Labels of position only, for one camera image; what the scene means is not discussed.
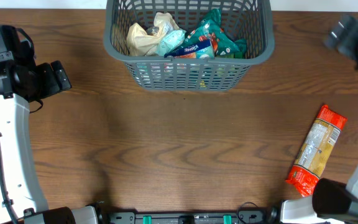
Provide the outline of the beige Pantree snack bag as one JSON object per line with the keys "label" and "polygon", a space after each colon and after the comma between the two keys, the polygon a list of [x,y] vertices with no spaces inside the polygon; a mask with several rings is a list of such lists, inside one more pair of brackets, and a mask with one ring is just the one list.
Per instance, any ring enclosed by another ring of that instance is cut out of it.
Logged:
{"label": "beige Pantree snack bag", "polygon": [[148,34],[138,23],[130,26],[126,43],[130,56],[152,56],[156,55],[158,44],[171,31],[179,30],[179,26],[174,21],[170,13],[156,13],[154,25],[157,28],[155,34]]}

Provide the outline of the Kleenex tissue multipack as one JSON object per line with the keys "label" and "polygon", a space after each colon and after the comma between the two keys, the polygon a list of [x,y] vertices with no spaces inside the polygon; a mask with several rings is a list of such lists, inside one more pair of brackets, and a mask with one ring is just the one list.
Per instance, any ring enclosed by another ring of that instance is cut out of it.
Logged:
{"label": "Kleenex tissue multipack", "polygon": [[165,58],[199,58],[213,59],[215,56],[212,43],[209,39],[197,42],[189,47],[173,50],[164,55]]}

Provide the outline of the light teal small packet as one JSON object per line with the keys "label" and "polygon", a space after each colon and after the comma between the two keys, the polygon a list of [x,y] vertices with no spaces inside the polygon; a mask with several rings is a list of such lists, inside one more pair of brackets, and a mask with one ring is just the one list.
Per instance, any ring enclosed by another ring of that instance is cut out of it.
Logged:
{"label": "light teal small packet", "polygon": [[180,46],[185,39],[186,31],[179,29],[169,32],[158,44],[155,53],[159,56],[171,52],[178,46]]}

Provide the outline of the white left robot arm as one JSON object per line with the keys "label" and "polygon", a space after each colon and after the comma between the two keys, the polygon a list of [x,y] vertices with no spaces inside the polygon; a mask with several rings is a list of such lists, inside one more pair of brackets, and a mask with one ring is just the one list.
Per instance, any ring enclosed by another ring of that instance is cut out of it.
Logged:
{"label": "white left robot arm", "polygon": [[35,171],[29,105],[70,88],[59,61],[37,65],[32,39],[0,25],[0,223],[102,222],[96,204],[49,208]]}

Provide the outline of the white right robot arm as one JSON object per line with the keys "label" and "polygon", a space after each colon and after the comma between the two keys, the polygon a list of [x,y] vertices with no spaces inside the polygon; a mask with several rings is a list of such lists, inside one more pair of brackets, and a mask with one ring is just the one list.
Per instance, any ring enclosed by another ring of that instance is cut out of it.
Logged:
{"label": "white right robot arm", "polygon": [[[325,44],[351,58],[358,70],[358,19],[344,16]],[[285,200],[271,219],[279,223],[358,223],[358,166],[347,183],[320,178],[319,162],[337,141],[346,119],[324,105],[291,168],[287,182],[302,198]]]}

